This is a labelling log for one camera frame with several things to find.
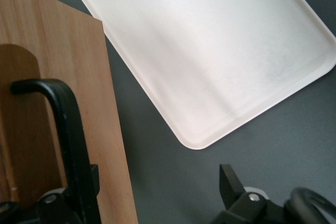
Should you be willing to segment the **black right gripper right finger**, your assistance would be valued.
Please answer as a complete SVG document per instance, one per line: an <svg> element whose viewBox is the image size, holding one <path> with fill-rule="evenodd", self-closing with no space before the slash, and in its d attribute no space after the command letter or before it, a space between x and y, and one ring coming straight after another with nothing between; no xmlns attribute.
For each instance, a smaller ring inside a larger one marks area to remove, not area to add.
<svg viewBox="0 0 336 224"><path fill-rule="evenodd" d="M219 192L225 210L212 223L285 223L283 208L262 190L244 187L229 164L219 167Z"/></svg>

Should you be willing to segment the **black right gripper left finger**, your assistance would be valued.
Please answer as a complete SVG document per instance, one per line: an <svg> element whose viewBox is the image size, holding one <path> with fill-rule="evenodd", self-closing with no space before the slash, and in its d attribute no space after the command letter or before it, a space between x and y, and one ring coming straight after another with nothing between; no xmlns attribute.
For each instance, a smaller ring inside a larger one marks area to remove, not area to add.
<svg viewBox="0 0 336 224"><path fill-rule="evenodd" d="M21 223L99 223L97 195L100 190L98 165L90 174L77 178L62 193L47 193L22 214Z"/></svg>

